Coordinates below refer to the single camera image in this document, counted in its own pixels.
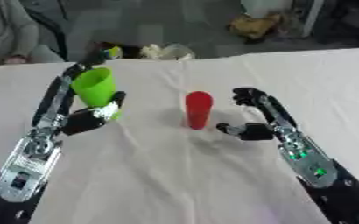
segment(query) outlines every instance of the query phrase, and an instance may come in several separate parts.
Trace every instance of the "person's hand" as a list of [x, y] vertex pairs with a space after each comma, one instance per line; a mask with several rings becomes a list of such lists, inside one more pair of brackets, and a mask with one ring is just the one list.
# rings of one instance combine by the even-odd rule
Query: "person's hand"
[[23, 56], [11, 56], [8, 59], [4, 61], [5, 65], [19, 65], [19, 64], [25, 64], [27, 63], [27, 59]]

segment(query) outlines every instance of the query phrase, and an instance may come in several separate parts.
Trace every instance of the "chair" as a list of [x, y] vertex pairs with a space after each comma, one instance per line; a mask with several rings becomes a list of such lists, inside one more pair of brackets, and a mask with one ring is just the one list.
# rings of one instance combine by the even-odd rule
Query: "chair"
[[38, 24], [44, 26], [54, 35], [59, 50], [56, 51], [52, 49], [52, 51], [57, 53], [64, 61], [67, 61], [67, 39], [65, 33], [62, 31], [61, 26], [40, 12], [28, 8], [25, 8], [25, 10], [33, 20], [35, 20]]

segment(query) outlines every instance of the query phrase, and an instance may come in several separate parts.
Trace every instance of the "screw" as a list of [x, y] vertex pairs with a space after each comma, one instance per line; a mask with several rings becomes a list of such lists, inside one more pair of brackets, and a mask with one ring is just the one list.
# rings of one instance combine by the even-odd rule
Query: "screw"
[[344, 184], [345, 184], [346, 186], [352, 186], [352, 185], [353, 185], [353, 181], [352, 181], [351, 179], [345, 179], [345, 180], [344, 180]]

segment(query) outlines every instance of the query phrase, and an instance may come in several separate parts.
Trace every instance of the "table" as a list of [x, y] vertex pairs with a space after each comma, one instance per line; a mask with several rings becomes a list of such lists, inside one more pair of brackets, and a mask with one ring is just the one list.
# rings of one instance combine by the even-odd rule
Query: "table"
[[[0, 166], [29, 129], [47, 85], [68, 66], [0, 66]], [[240, 86], [275, 95], [359, 178], [359, 49], [107, 66], [128, 93], [123, 116], [66, 137], [32, 223], [328, 223], [276, 141], [245, 143], [214, 129], [218, 122], [263, 121], [230, 100]], [[184, 96], [193, 90], [215, 99], [204, 130], [183, 127]]]

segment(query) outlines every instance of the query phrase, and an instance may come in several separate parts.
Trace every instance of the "plastic cup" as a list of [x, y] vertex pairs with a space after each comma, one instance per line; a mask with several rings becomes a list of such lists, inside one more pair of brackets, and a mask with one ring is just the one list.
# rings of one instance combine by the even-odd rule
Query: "plastic cup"
[[212, 96], [206, 92], [196, 91], [187, 95], [187, 124], [194, 130], [203, 129], [211, 112]]
[[99, 67], [77, 77], [71, 84], [74, 92], [89, 107], [104, 107], [116, 91], [111, 70]]

